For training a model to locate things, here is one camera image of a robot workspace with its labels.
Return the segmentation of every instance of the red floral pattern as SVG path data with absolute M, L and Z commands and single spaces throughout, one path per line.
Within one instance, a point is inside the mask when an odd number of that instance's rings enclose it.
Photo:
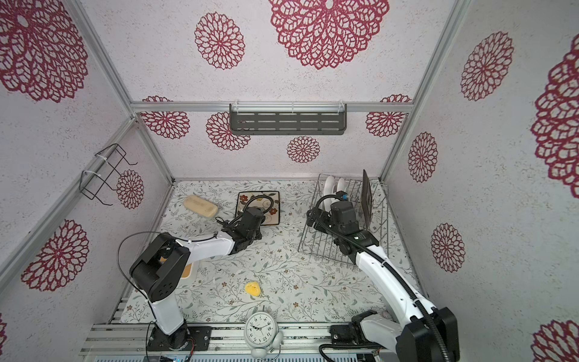
M 563 181 L 579 198 L 579 34 L 563 61 L 550 70 L 535 107 L 535 155 L 549 166 L 549 178 Z
M 236 136 L 231 133 L 227 112 L 211 115 L 211 118 L 207 120 L 206 132 L 211 142 L 230 151 L 244 148 L 251 139 L 250 136 Z
M 436 263 L 447 272 L 463 266 L 464 243 L 459 231 L 449 224 L 440 224 L 433 231 L 430 246 Z
M 165 97 L 152 96 L 143 102 L 172 102 Z M 143 122 L 150 130 L 165 138 L 184 137 L 189 132 L 189 118 L 185 112 L 143 112 Z
M 392 94 L 380 102 L 412 102 L 412 99 L 402 94 Z M 375 136 L 388 137 L 398 132 L 405 117 L 403 112 L 370 112 L 366 116 L 366 128 Z
M 269 0 L 277 41 L 316 69 L 336 68 L 368 47 L 389 10 L 387 0 Z
M 121 204 L 128 209 L 139 206 L 145 195 L 141 176 L 133 170 L 125 170 L 116 183 L 116 195 Z
M 206 14 L 195 29 L 195 44 L 203 59 L 217 69 L 231 69 L 245 54 L 243 35 L 223 14 Z
M 320 144 L 311 137 L 299 136 L 288 144 L 288 156 L 293 161 L 307 163 L 320 154 Z
M 6 323 L 2 321 L 2 314 L 0 313 L 0 356 L 2 355 L 2 347 L 4 342 L 6 342 Z
M 436 168 L 438 151 L 432 134 L 422 132 L 412 142 L 408 152 L 408 169 L 416 182 L 425 182 Z
M 82 226 L 74 220 L 64 220 L 20 279 L 30 289 L 55 291 L 82 271 L 88 253 L 89 240 Z
M 572 320 L 552 320 L 533 333 L 533 362 L 579 361 L 579 326 Z
M 461 90 L 466 99 L 478 101 L 501 85 L 512 62 L 512 39 L 505 32 L 490 34 L 472 53 L 464 65 Z
M 35 101 L 74 98 L 84 87 L 88 54 L 58 0 L 3 0 L 0 77 L 6 89 Z

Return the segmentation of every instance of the table surface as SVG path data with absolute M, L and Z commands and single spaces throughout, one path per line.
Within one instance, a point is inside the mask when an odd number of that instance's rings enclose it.
M 190 322 L 239 322 L 248 314 L 265 310 L 279 322 L 349 321 L 368 309 L 385 316 L 387 306 L 372 282 L 356 266 L 337 264 L 298 252 L 305 214 L 312 201 L 316 180 L 289 181 L 181 181 L 175 187 L 160 231 L 187 239 L 220 229 L 215 219 L 187 210 L 183 201 L 197 195 L 218 205 L 220 216 L 231 219 L 241 191 L 279 191 L 280 224 L 263 226 L 261 240 L 235 255 L 199 262 L 194 280 L 181 280 L 175 290 L 179 307 Z M 383 247 L 392 263 L 417 286 L 415 273 L 402 246 L 398 230 L 388 214 L 387 242 Z M 257 281 L 262 294 L 244 290 Z M 133 290 L 121 323 L 152 321 L 145 298 Z

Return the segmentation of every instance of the wire dish rack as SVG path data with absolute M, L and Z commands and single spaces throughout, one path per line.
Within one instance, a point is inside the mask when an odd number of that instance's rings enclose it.
M 318 176 L 316 188 L 312 195 L 312 202 L 310 203 L 310 209 L 324 196 L 324 185 L 329 176 L 330 175 L 327 174 L 320 174 Z M 337 182 L 340 178 L 334 177 L 334 179 Z M 362 212 L 361 204 L 362 180 L 352 178 L 344 178 L 344 180 L 346 181 L 346 193 L 348 194 L 349 201 L 354 204 L 360 228 L 363 228 L 364 213 Z M 389 210 L 386 199 L 388 189 L 385 185 L 381 184 L 379 180 L 370 179 L 370 190 L 372 191 L 372 219 L 368 229 L 378 239 L 380 246 L 384 247 L 388 245 Z M 298 244 L 298 252 L 336 263 L 352 265 L 348 257 L 343 255 L 338 246 L 334 244 L 333 239 L 332 236 L 319 232 L 304 224 L 302 238 Z

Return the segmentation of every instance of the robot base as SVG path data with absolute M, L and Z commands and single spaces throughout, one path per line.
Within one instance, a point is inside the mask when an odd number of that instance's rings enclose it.
M 173 334 L 166 335 L 159 327 L 154 326 L 147 343 L 147 350 L 150 352 L 191 350 L 189 339 L 195 342 L 193 350 L 207 350 L 211 339 L 211 327 L 187 327 L 187 324 L 183 323 Z

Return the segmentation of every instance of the alarm clock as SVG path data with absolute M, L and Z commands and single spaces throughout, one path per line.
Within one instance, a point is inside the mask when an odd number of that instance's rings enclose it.
M 256 312 L 247 319 L 243 337 L 251 349 L 251 356 L 255 359 L 264 359 L 268 350 L 281 346 L 284 335 L 277 328 L 272 315 L 267 312 Z

